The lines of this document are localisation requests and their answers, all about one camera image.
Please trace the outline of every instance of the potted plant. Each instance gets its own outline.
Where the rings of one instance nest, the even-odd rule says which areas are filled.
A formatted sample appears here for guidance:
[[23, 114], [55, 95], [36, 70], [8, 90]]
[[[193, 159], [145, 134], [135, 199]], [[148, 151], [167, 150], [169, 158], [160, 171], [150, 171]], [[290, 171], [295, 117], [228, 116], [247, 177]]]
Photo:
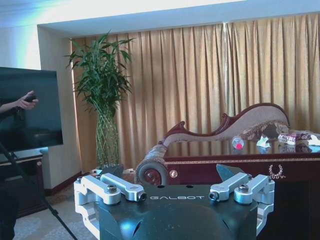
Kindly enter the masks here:
[[124, 75], [124, 64], [131, 61], [125, 44], [133, 39], [107, 41], [108, 34], [91, 45], [80, 46], [71, 39], [75, 51], [68, 55], [72, 69], [83, 70], [75, 82], [77, 97], [83, 94], [86, 101], [97, 112], [96, 160], [97, 169], [115, 167], [119, 164], [118, 131], [115, 123], [117, 104], [131, 91], [131, 85]]

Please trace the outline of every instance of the black tv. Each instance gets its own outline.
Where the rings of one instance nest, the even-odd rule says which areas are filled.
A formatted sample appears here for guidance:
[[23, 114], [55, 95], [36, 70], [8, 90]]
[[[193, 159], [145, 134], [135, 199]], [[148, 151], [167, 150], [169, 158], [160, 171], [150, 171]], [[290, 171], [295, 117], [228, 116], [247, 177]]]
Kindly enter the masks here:
[[[17, 106], [31, 91], [32, 109]], [[0, 104], [0, 142], [9, 152], [63, 144], [55, 71], [0, 67]]]

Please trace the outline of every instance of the tripod leg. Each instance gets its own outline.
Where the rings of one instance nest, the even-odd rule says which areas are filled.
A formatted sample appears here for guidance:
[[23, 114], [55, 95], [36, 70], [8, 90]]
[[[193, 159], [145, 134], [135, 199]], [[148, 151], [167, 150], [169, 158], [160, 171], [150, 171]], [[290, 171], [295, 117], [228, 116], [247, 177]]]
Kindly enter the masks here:
[[62, 224], [62, 226], [67, 230], [67, 232], [71, 235], [73, 239], [77, 239], [76, 236], [72, 233], [72, 231], [68, 228], [68, 226], [62, 221], [62, 219], [58, 216], [57, 210], [53, 209], [52, 206], [48, 203], [45, 196], [43, 196], [38, 189], [36, 188], [35, 184], [30, 180], [28, 175], [23, 171], [23, 169], [16, 163], [16, 161], [12, 158], [10, 153], [6, 150], [6, 148], [0, 142], [0, 153], [3, 153], [4, 156], [9, 160], [12, 166], [17, 170], [17, 172], [23, 177], [23, 179], [29, 184], [31, 189], [38, 195], [42, 203], [50, 210], [52, 215], [56, 217], [56, 219]]

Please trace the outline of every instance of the bolt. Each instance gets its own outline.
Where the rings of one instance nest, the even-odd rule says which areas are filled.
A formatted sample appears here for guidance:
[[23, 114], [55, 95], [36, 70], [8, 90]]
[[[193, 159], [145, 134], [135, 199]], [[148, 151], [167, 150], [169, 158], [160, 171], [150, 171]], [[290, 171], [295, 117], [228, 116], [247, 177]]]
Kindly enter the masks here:
[[239, 186], [239, 191], [242, 193], [247, 193], [249, 191], [249, 186], [247, 184], [241, 184]]
[[144, 201], [147, 199], [147, 194], [145, 192], [141, 192], [139, 195], [138, 195], [138, 201]]
[[209, 199], [212, 201], [217, 201], [219, 199], [219, 193], [212, 191], [209, 193]]
[[113, 185], [113, 184], [109, 184], [108, 186], [106, 186], [106, 192], [108, 194], [114, 194], [117, 191], [117, 186]]

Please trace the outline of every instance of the beige curtain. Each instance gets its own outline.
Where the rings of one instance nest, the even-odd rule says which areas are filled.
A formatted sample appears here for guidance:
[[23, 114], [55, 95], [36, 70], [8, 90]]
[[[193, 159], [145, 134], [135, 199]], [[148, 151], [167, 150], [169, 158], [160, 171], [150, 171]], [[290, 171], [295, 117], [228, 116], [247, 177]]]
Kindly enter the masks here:
[[275, 103], [291, 128], [320, 132], [320, 15], [227, 24], [228, 109]]
[[[180, 121], [193, 132], [209, 133], [220, 125], [222, 113], [234, 116], [256, 103], [283, 107], [293, 129], [320, 132], [319, 21], [319, 14], [310, 14], [228, 23], [225, 33], [217, 24], [110, 36], [110, 41], [134, 38], [127, 46], [132, 63], [126, 72], [132, 93], [116, 113], [125, 168], [136, 167]], [[93, 38], [76, 41], [89, 44]], [[74, 78], [79, 74], [74, 71]], [[81, 96], [75, 102], [86, 172], [96, 167], [97, 119], [85, 111]], [[177, 143], [169, 154], [219, 151], [209, 142]]]
[[[132, 63], [126, 75], [132, 93], [122, 101], [116, 122], [120, 161], [135, 168], [145, 154], [180, 121], [197, 133], [214, 131], [225, 112], [221, 24], [117, 34], [109, 40], [134, 38], [127, 48]], [[93, 37], [80, 38], [89, 44]], [[77, 79], [78, 70], [74, 71]], [[96, 114], [76, 98], [82, 170], [96, 167]], [[177, 144], [171, 155], [210, 155], [211, 143]]]

